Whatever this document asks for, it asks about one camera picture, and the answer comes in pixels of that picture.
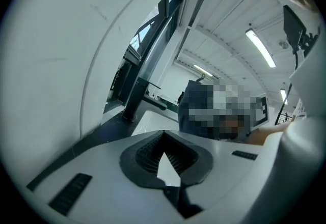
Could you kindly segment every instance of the black cable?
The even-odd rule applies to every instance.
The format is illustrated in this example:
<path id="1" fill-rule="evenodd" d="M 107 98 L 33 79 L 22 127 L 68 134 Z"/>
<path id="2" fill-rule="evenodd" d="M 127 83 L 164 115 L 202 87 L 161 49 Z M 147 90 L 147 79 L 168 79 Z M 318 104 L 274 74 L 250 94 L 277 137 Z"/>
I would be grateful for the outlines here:
<path id="1" fill-rule="evenodd" d="M 294 56 L 295 56 L 295 68 L 294 68 L 294 70 L 296 70 L 296 69 L 297 69 L 297 65 L 298 65 L 297 52 L 294 52 Z M 283 101 L 282 107 L 281 107 L 281 109 L 280 109 L 280 112 L 279 112 L 279 114 L 277 115 L 277 118 L 276 118 L 276 121 L 275 121 L 275 125 L 277 125 L 277 123 L 278 123 L 278 121 L 279 121 L 279 119 L 280 119 L 280 115 L 281 115 L 282 110 L 283 110 L 283 107 L 284 107 L 284 105 L 285 105 L 285 101 L 286 101 L 286 100 L 288 99 L 288 97 L 289 97 L 289 94 L 290 94 L 291 88 L 292 88 L 292 83 L 291 83 L 290 86 L 289 86 L 289 89 L 288 89 L 288 91 L 287 91 L 286 97 L 284 98 L 284 101 Z"/>

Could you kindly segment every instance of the ceiling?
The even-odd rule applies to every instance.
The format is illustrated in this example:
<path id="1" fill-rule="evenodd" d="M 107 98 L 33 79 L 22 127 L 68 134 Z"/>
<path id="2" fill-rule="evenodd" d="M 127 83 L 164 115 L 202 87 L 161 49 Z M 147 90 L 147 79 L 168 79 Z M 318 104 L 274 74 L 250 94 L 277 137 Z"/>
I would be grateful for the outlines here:
<path id="1" fill-rule="evenodd" d="M 203 0 L 201 8 L 182 45 L 177 61 L 197 64 L 231 84 L 245 85 L 253 95 L 266 93 L 273 106 L 281 105 L 281 88 L 288 89 L 294 70 L 294 55 L 283 31 L 283 5 L 289 5 L 302 20 L 307 32 L 317 33 L 318 17 L 289 0 Z M 253 28 L 276 67 L 270 68 L 255 45 L 246 37 Z M 288 98 L 287 111 L 298 102 L 295 89 Z"/>

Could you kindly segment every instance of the ceiling light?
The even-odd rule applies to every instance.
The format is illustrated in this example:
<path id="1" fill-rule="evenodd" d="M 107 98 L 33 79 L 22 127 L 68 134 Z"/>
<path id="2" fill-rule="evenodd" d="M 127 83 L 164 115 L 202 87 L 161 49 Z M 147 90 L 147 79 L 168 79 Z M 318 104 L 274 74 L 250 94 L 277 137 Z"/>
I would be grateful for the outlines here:
<path id="1" fill-rule="evenodd" d="M 286 92 L 285 92 L 285 89 L 281 89 L 281 95 L 282 95 L 283 102 L 284 102 L 284 99 L 286 98 Z"/>
<path id="2" fill-rule="evenodd" d="M 212 74 L 208 73 L 206 70 L 202 69 L 201 67 L 194 65 L 195 68 L 198 68 L 199 70 L 203 71 L 204 73 L 206 73 L 209 76 L 213 76 Z"/>
<path id="3" fill-rule="evenodd" d="M 264 56 L 268 65 L 270 67 L 276 67 L 274 60 L 271 58 L 268 50 L 266 49 L 264 44 L 261 42 L 261 40 L 258 38 L 256 33 L 252 29 L 250 29 L 250 30 L 246 31 L 246 36 L 255 44 L 255 46 L 258 48 L 260 53 Z"/>

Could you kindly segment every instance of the floor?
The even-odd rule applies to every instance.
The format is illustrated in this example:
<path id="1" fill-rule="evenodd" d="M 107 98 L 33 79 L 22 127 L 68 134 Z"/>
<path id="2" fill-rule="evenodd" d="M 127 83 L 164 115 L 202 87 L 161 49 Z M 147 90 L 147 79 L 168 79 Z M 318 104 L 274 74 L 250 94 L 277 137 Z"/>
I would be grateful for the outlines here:
<path id="1" fill-rule="evenodd" d="M 116 111 L 122 109 L 121 107 L 116 107 Z M 92 133 L 84 137 L 78 143 L 76 143 L 73 147 L 68 149 L 64 152 L 58 159 L 56 159 L 50 166 L 48 166 L 45 170 L 43 170 L 33 181 L 31 181 L 26 187 L 33 191 L 35 187 L 42 182 L 48 175 L 52 172 L 60 168 L 61 166 L 65 165 L 72 159 L 76 158 L 78 155 L 83 153 L 84 151 L 104 143 L 113 142 L 122 138 L 132 136 L 133 132 L 135 131 L 137 125 L 139 124 L 140 120 L 142 119 L 143 115 L 147 110 L 154 111 L 164 117 L 170 118 L 175 123 L 178 122 L 177 113 L 171 110 L 160 110 L 156 106 L 149 104 L 145 101 L 142 101 L 137 113 L 136 113 L 136 120 L 131 123 L 126 121 L 122 118 L 123 110 L 118 112 L 115 116 L 111 117 L 113 114 L 113 110 L 111 113 L 106 113 L 103 115 L 103 120 L 101 126 L 95 129 Z"/>

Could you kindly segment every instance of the white curved panel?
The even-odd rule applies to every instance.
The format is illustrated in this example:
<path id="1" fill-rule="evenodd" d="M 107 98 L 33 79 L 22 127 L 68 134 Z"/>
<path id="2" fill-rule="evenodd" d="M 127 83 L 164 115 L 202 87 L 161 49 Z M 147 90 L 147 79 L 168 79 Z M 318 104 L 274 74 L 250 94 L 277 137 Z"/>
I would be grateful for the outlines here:
<path id="1" fill-rule="evenodd" d="M 0 32 L 0 115 L 3 162 L 17 181 L 100 124 L 130 39 L 158 2 L 14 0 Z"/>

